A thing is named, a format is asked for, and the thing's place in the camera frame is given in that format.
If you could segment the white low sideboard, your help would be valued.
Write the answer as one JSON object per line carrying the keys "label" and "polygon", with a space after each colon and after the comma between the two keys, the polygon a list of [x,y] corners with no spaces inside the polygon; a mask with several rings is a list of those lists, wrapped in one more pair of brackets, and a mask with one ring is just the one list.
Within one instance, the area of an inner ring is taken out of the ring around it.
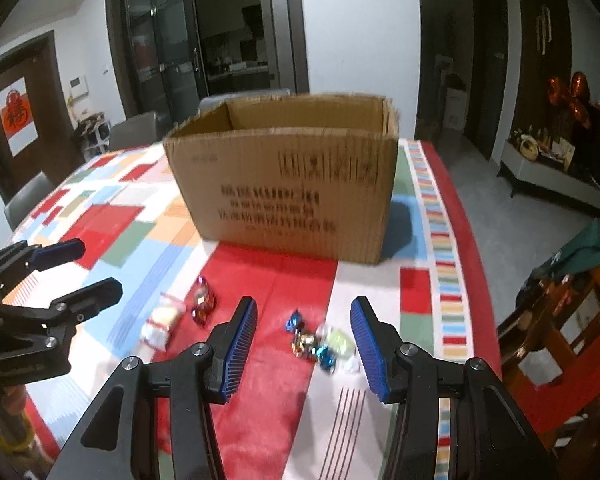
{"label": "white low sideboard", "polygon": [[516,194],[541,194],[546,197],[565,197],[590,209],[600,211],[600,190],[540,162],[524,158],[513,145],[506,143],[501,154],[499,177],[506,177]]}

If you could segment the grey dining chair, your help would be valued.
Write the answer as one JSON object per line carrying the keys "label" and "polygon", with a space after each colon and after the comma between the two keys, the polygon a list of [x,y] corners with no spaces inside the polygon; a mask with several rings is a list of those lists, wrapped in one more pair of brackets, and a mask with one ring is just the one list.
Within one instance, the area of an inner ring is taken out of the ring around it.
{"label": "grey dining chair", "polygon": [[110,130],[110,151],[126,150],[154,144],[160,140],[158,116],[156,112],[135,115],[119,122]]}
{"label": "grey dining chair", "polygon": [[15,231],[27,215],[53,192],[55,185],[43,171],[39,172],[5,205],[4,214],[9,227]]}

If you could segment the red balloons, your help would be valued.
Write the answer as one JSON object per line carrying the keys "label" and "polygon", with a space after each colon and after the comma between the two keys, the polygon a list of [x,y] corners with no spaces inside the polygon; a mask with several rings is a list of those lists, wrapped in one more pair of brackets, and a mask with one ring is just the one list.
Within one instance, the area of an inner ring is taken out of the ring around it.
{"label": "red balloons", "polygon": [[591,128],[591,119],[588,116],[591,91],[585,73],[575,72],[569,84],[557,76],[550,77],[547,97],[553,106],[567,107],[574,120],[583,128]]}

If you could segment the colourful patchwork tablecloth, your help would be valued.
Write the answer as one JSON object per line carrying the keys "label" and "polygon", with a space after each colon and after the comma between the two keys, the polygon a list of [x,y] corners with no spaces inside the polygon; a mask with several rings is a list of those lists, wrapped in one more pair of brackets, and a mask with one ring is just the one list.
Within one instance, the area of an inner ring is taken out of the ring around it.
{"label": "colourful patchwork tablecloth", "polygon": [[428,143],[399,148],[392,211],[376,266],[302,258],[206,242],[189,217],[160,145],[102,155],[34,202],[16,240],[52,244],[77,237],[75,263],[35,272],[8,296],[45,308],[67,292],[115,278],[118,304],[81,324],[67,375],[28,388],[36,440],[56,456],[118,363],[158,361],[140,329],[160,300],[193,302],[204,278],[212,322],[256,300],[258,327],[237,393],[213,409],[231,479],[376,479],[386,461],[393,411],[370,393],[362,370],[325,373],[291,352],[285,325],[299,312],[310,327],[350,328],[364,296],[406,341],[441,359],[480,356],[500,364],[491,298],[474,236],[448,170]]}

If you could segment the wooden chair with red cushion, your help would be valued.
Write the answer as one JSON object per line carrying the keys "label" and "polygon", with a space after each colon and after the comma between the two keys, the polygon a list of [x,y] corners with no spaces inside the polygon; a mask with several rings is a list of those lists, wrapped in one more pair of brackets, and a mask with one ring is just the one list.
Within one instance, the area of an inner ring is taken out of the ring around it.
{"label": "wooden chair with red cushion", "polygon": [[563,479],[600,479],[600,221],[531,271],[498,326],[505,387]]}

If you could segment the blue foil candy cluster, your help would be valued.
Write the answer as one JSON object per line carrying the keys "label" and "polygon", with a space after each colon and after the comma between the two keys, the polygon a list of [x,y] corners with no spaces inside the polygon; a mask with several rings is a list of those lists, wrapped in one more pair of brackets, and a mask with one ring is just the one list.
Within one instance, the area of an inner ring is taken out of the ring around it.
{"label": "blue foil candy cluster", "polygon": [[291,334],[291,352],[297,358],[313,362],[325,373],[332,374],[335,371],[336,353],[324,338],[306,327],[306,321],[298,310],[291,313],[285,330]]}

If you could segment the red gold foil candy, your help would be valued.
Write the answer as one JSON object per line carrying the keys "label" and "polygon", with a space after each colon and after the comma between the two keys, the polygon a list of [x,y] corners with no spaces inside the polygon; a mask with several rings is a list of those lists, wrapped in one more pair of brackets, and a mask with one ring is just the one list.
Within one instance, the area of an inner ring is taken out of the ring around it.
{"label": "red gold foil candy", "polygon": [[208,281],[198,276],[192,287],[192,319],[200,326],[205,326],[215,308],[215,296]]}

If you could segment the green candy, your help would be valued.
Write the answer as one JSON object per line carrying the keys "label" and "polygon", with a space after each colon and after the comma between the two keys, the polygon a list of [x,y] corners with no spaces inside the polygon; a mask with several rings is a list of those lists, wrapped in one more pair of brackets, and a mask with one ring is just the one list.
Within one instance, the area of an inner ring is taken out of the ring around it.
{"label": "green candy", "polygon": [[348,333],[340,328],[322,324],[318,326],[316,336],[318,346],[315,355],[322,370],[328,374],[356,374],[361,371],[358,348]]}

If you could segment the brown cardboard box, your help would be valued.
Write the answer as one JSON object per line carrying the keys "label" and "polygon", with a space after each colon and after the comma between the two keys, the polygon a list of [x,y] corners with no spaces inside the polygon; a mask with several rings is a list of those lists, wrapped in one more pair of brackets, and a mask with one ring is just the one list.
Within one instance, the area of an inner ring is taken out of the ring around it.
{"label": "brown cardboard box", "polygon": [[364,264],[381,258],[398,147],[392,102],[364,94],[229,100],[163,140],[205,240]]}

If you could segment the red paper door poster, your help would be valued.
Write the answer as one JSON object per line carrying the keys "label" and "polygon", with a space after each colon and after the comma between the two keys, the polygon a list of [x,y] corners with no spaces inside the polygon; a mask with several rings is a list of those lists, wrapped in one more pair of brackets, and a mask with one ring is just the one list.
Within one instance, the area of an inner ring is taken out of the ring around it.
{"label": "red paper door poster", "polygon": [[12,157],[38,140],[26,78],[21,77],[0,91],[0,116]]}

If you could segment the white clear snack packet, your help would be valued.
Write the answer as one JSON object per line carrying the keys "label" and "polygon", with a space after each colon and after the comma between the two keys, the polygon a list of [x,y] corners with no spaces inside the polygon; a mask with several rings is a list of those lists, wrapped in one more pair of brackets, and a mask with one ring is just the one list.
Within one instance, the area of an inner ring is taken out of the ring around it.
{"label": "white clear snack packet", "polygon": [[178,327],[186,305],[182,300],[161,294],[140,330],[140,341],[151,349],[166,351],[172,332]]}

